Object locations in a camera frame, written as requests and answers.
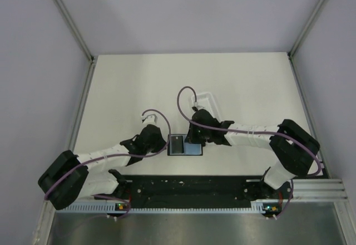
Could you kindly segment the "black card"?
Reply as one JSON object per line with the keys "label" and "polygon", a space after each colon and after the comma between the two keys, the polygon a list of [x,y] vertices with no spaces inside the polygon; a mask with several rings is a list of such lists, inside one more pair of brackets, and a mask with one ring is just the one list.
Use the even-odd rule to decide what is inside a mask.
{"label": "black card", "polygon": [[182,135],[173,135],[170,141],[170,154],[182,155],[184,153],[184,140]]}

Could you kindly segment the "black leather card holder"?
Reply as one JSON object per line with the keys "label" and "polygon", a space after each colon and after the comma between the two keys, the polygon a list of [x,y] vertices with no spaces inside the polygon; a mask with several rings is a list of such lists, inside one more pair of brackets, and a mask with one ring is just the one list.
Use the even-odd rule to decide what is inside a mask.
{"label": "black leather card holder", "polygon": [[[184,153],[182,155],[171,155],[170,154],[170,141],[173,135],[182,135],[184,140]],[[186,134],[172,134],[169,138],[169,144],[167,147],[167,155],[168,156],[202,156],[203,149],[201,144],[190,144],[185,141],[187,135]]]}

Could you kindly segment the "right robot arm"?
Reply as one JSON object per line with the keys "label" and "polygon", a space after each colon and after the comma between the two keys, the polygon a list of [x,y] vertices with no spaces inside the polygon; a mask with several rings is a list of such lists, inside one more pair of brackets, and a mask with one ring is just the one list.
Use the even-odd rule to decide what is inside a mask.
{"label": "right robot arm", "polygon": [[283,120],[275,126],[242,125],[231,120],[219,121],[207,110],[196,110],[189,120],[186,141],[191,144],[214,143],[225,146],[250,146],[272,151],[278,161],[269,167],[260,183],[260,192],[266,198],[279,193],[280,187],[295,177],[307,177],[317,159],[319,142],[295,121]]}

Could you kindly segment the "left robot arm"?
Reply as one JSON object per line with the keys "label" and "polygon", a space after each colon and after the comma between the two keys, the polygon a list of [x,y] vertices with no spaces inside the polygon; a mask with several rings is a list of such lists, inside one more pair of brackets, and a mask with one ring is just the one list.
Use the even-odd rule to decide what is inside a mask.
{"label": "left robot arm", "polygon": [[148,124],[133,138],[108,149],[87,154],[62,152],[38,180],[56,210],[67,208],[79,199],[128,199],[124,167],[156,155],[167,147],[160,128]]}

